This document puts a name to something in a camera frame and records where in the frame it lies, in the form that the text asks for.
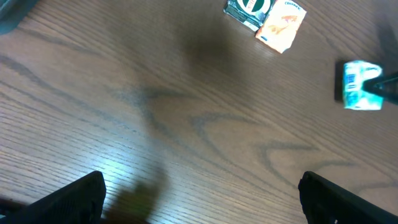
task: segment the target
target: orange and white packet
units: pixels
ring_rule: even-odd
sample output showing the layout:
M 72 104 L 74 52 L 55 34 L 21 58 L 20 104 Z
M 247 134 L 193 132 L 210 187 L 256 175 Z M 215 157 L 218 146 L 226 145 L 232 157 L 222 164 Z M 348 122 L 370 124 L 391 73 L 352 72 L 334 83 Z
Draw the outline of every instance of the orange and white packet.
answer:
M 277 0 L 256 38 L 279 53 L 292 46 L 306 10 L 290 0 Z

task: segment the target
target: green packet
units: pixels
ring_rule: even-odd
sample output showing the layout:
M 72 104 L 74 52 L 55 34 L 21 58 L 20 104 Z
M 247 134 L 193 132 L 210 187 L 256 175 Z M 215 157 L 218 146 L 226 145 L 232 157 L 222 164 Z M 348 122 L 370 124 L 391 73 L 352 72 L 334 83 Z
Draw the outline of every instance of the green packet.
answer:
M 343 99 L 346 109 L 381 110 L 383 98 L 363 90 L 366 80 L 382 75 L 382 68 L 362 60 L 344 65 Z
M 275 0 L 228 0 L 224 12 L 254 32 L 264 24 Z

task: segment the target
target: wood grain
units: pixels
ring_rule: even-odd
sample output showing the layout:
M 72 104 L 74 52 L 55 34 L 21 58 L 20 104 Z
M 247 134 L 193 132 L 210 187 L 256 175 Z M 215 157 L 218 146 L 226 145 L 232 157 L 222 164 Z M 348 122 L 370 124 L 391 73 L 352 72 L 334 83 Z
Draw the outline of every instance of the wood grain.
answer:
M 398 3 L 297 2 L 281 55 L 223 0 L 41 0 L 0 36 L 0 197 L 32 203 L 100 170 L 106 217 L 305 223 L 312 170 L 398 214 L 398 107 L 333 100 L 338 60 L 398 70 Z

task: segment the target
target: small package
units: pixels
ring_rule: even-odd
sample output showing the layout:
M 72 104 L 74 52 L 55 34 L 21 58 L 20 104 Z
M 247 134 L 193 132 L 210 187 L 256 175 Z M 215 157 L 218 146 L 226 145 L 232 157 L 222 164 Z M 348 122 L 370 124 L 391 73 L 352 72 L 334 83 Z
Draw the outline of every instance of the small package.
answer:
M 292 46 L 306 11 L 290 0 L 277 0 L 256 37 L 279 53 Z
M 382 75 L 378 65 L 357 60 L 344 65 L 343 99 L 346 109 L 381 110 L 383 98 L 363 90 L 366 80 Z
M 224 12 L 254 32 L 263 24 L 275 0 L 228 0 Z

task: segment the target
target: wooden surface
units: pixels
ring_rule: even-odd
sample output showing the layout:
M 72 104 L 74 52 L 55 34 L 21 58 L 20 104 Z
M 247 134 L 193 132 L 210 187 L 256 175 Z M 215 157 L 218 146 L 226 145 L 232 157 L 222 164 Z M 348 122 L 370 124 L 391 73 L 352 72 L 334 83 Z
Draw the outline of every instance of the wooden surface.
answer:
M 297 2 L 281 55 L 224 0 L 41 0 L 0 36 L 0 197 L 100 170 L 108 217 L 305 223 L 312 170 L 398 214 L 398 107 L 334 101 L 339 60 L 398 70 L 398 3 Z

